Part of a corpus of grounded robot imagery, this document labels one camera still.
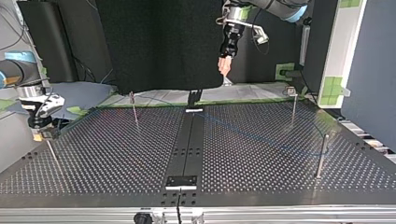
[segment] wire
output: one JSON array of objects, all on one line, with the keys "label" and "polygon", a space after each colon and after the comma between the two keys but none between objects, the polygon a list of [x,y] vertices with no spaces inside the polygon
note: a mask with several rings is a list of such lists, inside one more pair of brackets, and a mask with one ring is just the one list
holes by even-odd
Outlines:
[{"label": "wire", "polygon": [[259,11],[256,13],[256,16],[254,17],[253,23],[252,23],[252,28],[251,28],[251,37],[253,38],[253,43],[254,46],[256,47],[257,51],[262,54],[262,55],[268,55],[268,53],[270,52],[270,42],[268,41],[267,44],[267,50],[265,52],[262,52],[259,48],[259,45],[257,44],[256,40],[254,39],[254,29],[253,27],[256,24],[256,20],[257,18],[259,18],[260,13],[262,12],[262,8],[259,9]]},{"label": "wire", "polygon": [[53,93],[53,88],[50,88],[49,97],[44,101],[44,103],[38,108],[37,112],[35,112],[35,116],[38,117],[38,112],[43,108],[43,106],[47,103]]},{"label": "wire", "polygon": [[83,63],[78,57],[73,55],[73,58],[84,69],[84,81],[86,80],[88,74],[88,76],[92,79],[92,81],[96,82],[96,77],[91,71],[91,69],[85,63]]},{"label": "wire", "polygon": [[6,119],[6,118],[10,117],[10,116],[13,115],[13,114],[15,114],[15,112],[12,112],[12,113],[10,113],[10,114],[8,114],[8,115],[3,116],[2,118],[0,118],[0,120]]},{"label": "wire", "polygon": [[[8,24],[8,26],[12,29],[12,31],[14,31],[15,34],[20,35],[20,33],[18,33],[18,31],[14,28],[14,26],[11,24],[11,22],[3,15],[0,13],[0,16],[3,17],[4,21]],[[22,37],[23,42],[25,42],[26,44],[29,42],[29,40],[25,40]]]},{"label": "wire", "polygon": [[318,105],[318,100],[315,98],[315,96],[314,96],[314,94],[313,94],[313,91],[309,88],[308,83],[306,82],[305,77],[304,77],[304,74],[303,74],[303,72],[302,72],[301,70],[300,70],[300,74],[301,74],[301,77],[303,78],[303,81],[304,81],[304,83],[305,83],[305,86],[308,88],[309,92],[311,92],[311,95],[312,95],[312,98],[314,98],[315,104]]},{"label": "wire", "polygon": [[110,76],[110,74],[113,72],[113,69],[111,69],[107,75],[102,79],[102,81],[100,81],[101,84],[103,84],[103,82],[106,80],[106,78],[108,78],[108,76]]},{"label": "wire", "polygon": [[98,10],[98,8],[96,6],[94,6],[90,0],[85,0],[91,7],[93,7],[93,9],[95,9],[96,11]]},{"label": "wire", "polygon": [[24,28],[24,23],[23,23],[23,26],[22,26],[22,33],[21,33],[20,37],[17,39],[17,41],[15,41],[13,44],[10,44],[10,45],[8,45],[8,46],[5,46],[5,47],[3,47],[3,48],[0,48],[0,50],[9,49],[9,48],[11,48],[11,47],[14,47],[16,44],[18,44],[18,43],[22,40],[23,35],[24,35],[24,32],[25,32],[25,28]]}]

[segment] black cable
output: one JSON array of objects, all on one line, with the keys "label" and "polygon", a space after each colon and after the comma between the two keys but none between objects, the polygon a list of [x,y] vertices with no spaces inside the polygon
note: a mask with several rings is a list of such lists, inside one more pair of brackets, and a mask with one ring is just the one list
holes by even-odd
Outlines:
[{"label": "black cable", "polygon": [[256,40],[254,39],[254,29],[253,27],[256,24],[256,20],[259,17],[260,13],[262,12],[262,8],[259,9],[259,11],[257,12],[256,16],[254,17],[253,23],[252,23],[252,28],[251,28],[251,37],[253,38],[253,43],[254,46],[256,47],[257,51],[262,54],[262,55],[268,55],[268,53],[270,52],[270,42],[267,42],[267,50],[265,52],[262,52],[259,48],[259,45],[256,43]]},{"label": "black cable", "polygon": [[96,82],[96,77],[93,74],[93,72],[91,71],[91,69],[85,63],[83,63],[78,57],[76,57],[74,55],[72,55],[72,57],[84,69],[84,71],[85,71],[84,81],[86,80],[87,75],[88,75],[92,79],[92,81]]},{"label": "black cable", "polygon": [[25,27],[24,27],[24,23],[23,23],[23,26],[22,26],[22,33],[21,33],[20,37],[17,39],[17,41],[15,41],[13,44],[10,44],[10,45],[8,45],[8,46],[5,46],[5,47],[3,47],[3,48],[0,48],[0,50],[9,49],[9,48],[11,48],[11,47],[14,47],[16,44],[18,44],[18,43],[23,39],[24,32],[25,32],[24,30],[25,30]]},{"label": "black cable", "polygon": [[11,116],[11,115],[13,115],[13,114],[15,114],[15,112],[10,113],[9,115],[5,115],[4,117],[0,118],[0,120],[6,119],[6,118],[8,118],[9,116]]},{"label": "black cable", "polygon": [[53,94],[53,88],[50,89],[50,93],[49,96],[47,97],[47,99],[44,101],[44,103],[38,108],[37,112],[35,112],[35,116],[38,117],[38,113],[40,112],[40,110],[43,108],[43,106],[47,103],[47,101],[50,99],[51,95]]},{"label": "black cable", "polygon": [[299,72],[300,72],[300,74],[301,74],[301,77],[303,78],[303,81],[304,81],[304,83],[305,83],[305,86],[308,88],[308,91],[311,92],[312,98],[314,98],[315,103],[318,105],[318,100],[315,98],[315,96],[314,96],[313,91],[311,90],[311,88],[309,88],[308,83],[307,83],[306,80],[305,80],[305,77],[304,77],[303,72],[302,72],[301,70],[300,70]]}]

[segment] cable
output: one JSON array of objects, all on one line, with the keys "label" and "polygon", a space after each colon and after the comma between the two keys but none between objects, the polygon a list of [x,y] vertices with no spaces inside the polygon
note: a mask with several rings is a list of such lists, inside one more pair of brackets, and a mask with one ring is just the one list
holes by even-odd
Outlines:
[{"label": "cable", "polygon": [[101,84],[103,84],[103,82],[106,80],[106,78],[108,77],[108,76],[110,76],[110,74],[113,72],[113,69],[111,69],[108,73],[107,73],[107,75],[102,79],[102,81],[100,81],[100,83]]},{"label": "cable", "polygon": [[96,11],[98,10],[98,8],[96,6],[94,6],[90,0],[85,0],[91,7],[93,7],[93,9],[95,9]]},{"label": "cable", "polygon": [[18,44],[18,43],[21,41],[22,38],[23,38],[24,32],[25,32],[24,23],[23,23],[22,28],[23,28],[23,29],[22,29],[22,33],[21,33],[20,37],[17,39],[17,41],[15,41],[13,44],[10,44],[10,45],[8,45],[8,46],[5,46],[5,47],[3,47],[3,48],[0,48],[0,50],[5,50],[5,49],[9,49],[9,48],[11,48],[11,47],[14,47],[16,44]]},{"label": "cable", "polygon": [[[0,16],[3,17],[4,21],[5,21],[5,22],[8,24],[8,26],[12,29],[12,31],[14,31],[15,34],[20,35],[20,33],[18,33],[18,31],[14,28],[14,26],[11,24],[11,22],[9,22],[9,20],[8,20],[3,14],[0,13]],[[28,44],[28,42],[29,42],[28,40],[25,40],[25,39],[24,39],[24,36],[22,37],[22,40],[23,40],[23,42],[26,43],[26,44]]]},{"label": "cable", "polygon": [[[170,105],[170,106],[172,106],[172,107],[176,107],[175,105],[173,105],[173,104],[171,104],[171,103],[169,103],[169,102],[166,102],[166,101],[160,100],[160,99],[156,99],[156,98],[153,98],[153,97],[142,96],[142,95],[136,95],[136,97],[147,98],[147,99],[151,99],[151,100],[155,100],[155,101],[158,101],[158,102],[165,103],[165,104]],[[272,146],[272,147],[278,147],[278,145],[277,145],[276,143],[274,143],[274,142],[271,141],[271,140],[268,140],[268,138],[266,138],[266,137],[257,135],[257,134],[255,134],[255,133],[246,133],[246,132],[240,130],[239,128],[234,127],[232,124],[229,124],[229,123],[224,122],[224,121],[222,121],[222,120],[220,120],[220,119],[214,118],[214,117],[212,117],[212,116],[210,116],[210,115],[202,115],[202,114],[199,114],[199,113],[196,113],[195,115],[200,116],[200,117],[202,117],[202,118],[204,118],[204,119],[209,119],[209,120],[212,120],[212,121],[214,121],[214,122],[216,122],[216,123],[219,123],[220,125],[222,125],[222,126],[228,128],[229,130],[231,130],[231,131],[233,131],[233,132],[235,132],[235,133],[239,133],[239,134],[241,134],[241,135],[244,135],[245,137],[248,137],[248,138],[250,138],[250,139],[253,139],[253,140],[256,140],[256,141],[264,142],[265,144],[268,144],[268,145],[270,145],[270,146]],[[318,132],[320,133],[320,135],[321,135],[321,136],[324,136],[324,135],[322,134],[322,131],[321,131],[314,123],[313,123],[313,125],[317,128],[317,130],[318,130]],[[283,149],[283,150],[293,150],[292,147],[288,147],[288,146],[282,146],[280,149]],[[327,155],[329,152],[330,152],[330,150],[328,149],[327,152],[324,153],[323,155]],[[308,155],[308,156],[314,156],[314,157],[320,157],[320,156],[321,156],[321,153],[307,153],[307,152],[304,152],[304,154],[305,154],[305,155]]]},{"label": "cable", "polygon": [[8,118],[9,116],[11,116],[11,115],[13,115],[13,114],[15,114],[15,112],[10,113],[9,115],[5,115],[4,117],[0,118],[0,120],[6,119],[6,118]]},{"label": "cable", "polygon": [[86,80],[87,74],[88,74],[90,76],[90,78],[92,79],[92,81],[96,82],[96,77],[93,74],[93,72],[91,71],[91,69],[85,63],[83,63],[78,57],[76,57],[74,55],[72,55],[72,57],[84,69],[84,81]]},{"label": "cable", "polygon": [[269,41],[267,42],[267,50],[265,52],[262,52],[260,50],[259,45],[257,44],[256,40],[254,39],[254,29],[253,29],[253,27],[255,26],[256,20],[259,17],[261,12],[262,12],[262,8],[259,9],[259,11],[257,12],[256,16],[254,17],[254,20],[253,20],[253,23],[252,23],[253,26],[251,28],[251,37],[253,38],[253,43],[254,43],[254,46],[256,47],[257,51],[260,54],[262,54],[262,55],[268,55],[268,53],[270,52],[270,42]]},{"label": "cable", "polygon": [[35,112],[36,117],[38,117],[38,112],[40,112],[40,110],[43,108],[43,106],[46,104],[46,102],[50,99],[52,93],[53,93],[53,88],[50,88],[49,97],[47,97],[47,99],[44,101],[44,103],[38,108],[37,112]]},{"label": "cable", "polygon": [[301,77],[303,78],[303,81],[304,81],[304,83],[305,83],[305,86],[308,88],[309,92],[311,92],[312,98],[314,98],[315,104],[318,105],[318,100],[315,98],[315,96],[314,96],[312,90],[309,88],[308,83],[307,83],[306,80],[305,80],[305,77],[304,77],[303,72],[302,72],[301,70],[299,70],[299,71],[300,71]]}]

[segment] metal bracket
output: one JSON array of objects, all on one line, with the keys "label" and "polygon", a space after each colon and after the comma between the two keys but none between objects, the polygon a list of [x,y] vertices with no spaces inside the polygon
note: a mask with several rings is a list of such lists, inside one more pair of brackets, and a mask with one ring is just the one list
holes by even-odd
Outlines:
[{"label": "metal bracket", "polygon": [[197,176],[169,176],[166,180],[166,190],[196,190]]},{"label": "metal bracket", "polygon": [[268,35],[264,32],[264,29],[262,29],[262,27],[258,26],[258,25],[253,25],[247,22],[243,22],[243,21],[238,21],[238,20],[224,20],[224,24],[225,23],[234,23],[234,24],[239,24],[239,25],[243,25],[246,26],[248,28],[251,28],[254,30],[254,32],[256,33],[254,35],[254,39],[256,40],[257,44],[265,44],[268,42],[268,40],[270,39],[268,37]]},{"label": "metal bracket", "polygon": [[201,100],[203,90],[190,91],[186,113],[202,112],[204,109],[195,103]]},{"label": "metal bracket", "polygon": [[347,88],[345,88],[345,87],[342,87],[341,93],[342,93],[343,96],[345,96],[345,97],[349,97],[349,96],[350,96],[350,90],[347,89]]}]

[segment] black panel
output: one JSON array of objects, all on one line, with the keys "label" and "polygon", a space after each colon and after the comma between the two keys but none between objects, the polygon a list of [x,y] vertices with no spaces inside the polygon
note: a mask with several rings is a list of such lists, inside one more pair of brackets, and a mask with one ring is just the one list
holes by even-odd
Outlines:
[{"label": "black panel", "polygon": [[396,1],[369,0],[350,70],[342,113],[396,149]]},{"label": "black panel", "polygon": [[98,0],[121,93],[218,87],[221,1]]},{"label": "black panel", "polygon": [[304,77],[311,91],[319,92],[338,0],[316,1],[306,50]]},{"label": "black panel", "polygon": [[50,82],[77,81],[76,67],[57,5],[45,2],[18,4],[48,70]]},{"label": "black panel", "polygon": [[[112,64],[108,53],[105,34],[95,2],[90,6],[81,0],[51,0],[57,2],[64,21],[64,28],[70,41],[73,55],[90,68],[97,82],[100,82],[111,70]],[[84,78],[84,69],[77,63],[78,76]],[[114,80],[112,73],[105,83]]]}]

